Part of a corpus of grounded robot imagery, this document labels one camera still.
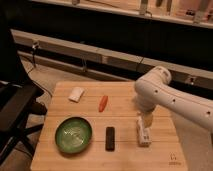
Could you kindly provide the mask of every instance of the black chair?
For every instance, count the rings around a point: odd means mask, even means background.
[[[29,114],[46,114],[46,107],[36,101],[43,93],[28,77],[0,9],[0,165],[18,142],[34,154],[27,136],[41,130],[43,125],[26,128],[26,124]]]

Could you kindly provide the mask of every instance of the orange carrot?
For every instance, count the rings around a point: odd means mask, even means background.
[[[108,96],[104,95],[99,104],[99,112],[103,112],[108,101]]]

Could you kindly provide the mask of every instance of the green bowl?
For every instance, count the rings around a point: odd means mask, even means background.
[[[74,154],[83,151],[92,137],[92,127],[87,120],[71,117],[56,130],[55,142],[61,152]]]

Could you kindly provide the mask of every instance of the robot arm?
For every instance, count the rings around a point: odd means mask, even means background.
[[[151,113],[157,104],[213,132],[213,101],[168,86],[171,73],[157,66],[135,83],[137,103],[142,113]]]

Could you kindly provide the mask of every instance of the black cable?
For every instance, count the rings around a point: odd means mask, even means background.
[[[33,61],[31,61],[28,57],[26,57],[26,56],[21,56],[21,57],[26,59],[28,62],[30,62],[33,65]]]
[[[151,23],[152,23],[152,13],[150,11],[146,11],[147,14],[150,14],[150,17],[151,19],[149,20],[149,25],[148,25],[148,33],[147,33],[147,49],[145,51],[145,54],[148,52],[149,50],[149,45],[150,45],[150,27],[151,27]],[[142,64],[143,60],[144,60],[145,57],[142,57],[142,59],[140,60],[140,62],[137,64],[136,68],[135,68],[135,71],[137,72],[138,71],[138,68],[140,67],[140,65]]]
[[[43,89],[43,90],[45,90],[48,94],[49,94],[49,96],[52,98],[53,97],[53,95],[52,95],[52,93],[49,91],[49,90],[47,90],[46,88],[44,88],[43,86],[41,86],[39,83],[37,83],[36,81],[34,81],[34,80],[32,80],[33,81],[33,83],[35,83],[38,87],[40,87],[41,89]]]
[[[140,60],[140,62],[137,64],[136,69],[135,69],[136,72],[138,72],[138,68],[142,64],[143,60],[144,60],[144,57],[142,57],[142,59]]]
[[[32,71],[32,70],[34,70],[34,66],[29,70],[29,71],[27,71],[27,74],[29,75],[29,73]]]
[[[31,160],[33,159],[33,156],[30,153],[28,153],[28,152],[26,152],[24,150],[21,150],[21,149],[18,149],[18,148],[14,148],[14,150],[17,150],[19,152],[22,152],[22,153],[26,154],[28,157],[30,157]]]
[[[87,2],[92,2],[92,3],[96,3],[96,4],[107,5],[107,6],[110,6],[110,7],[113,7],[113,8],[119,8],[119,7],[115,6],[115,5],[107,4],[107,3],[105,3],[105,2],[98,2],[98,1],[93,1],[93,0],[85,0],[85,1],[87,1]]]

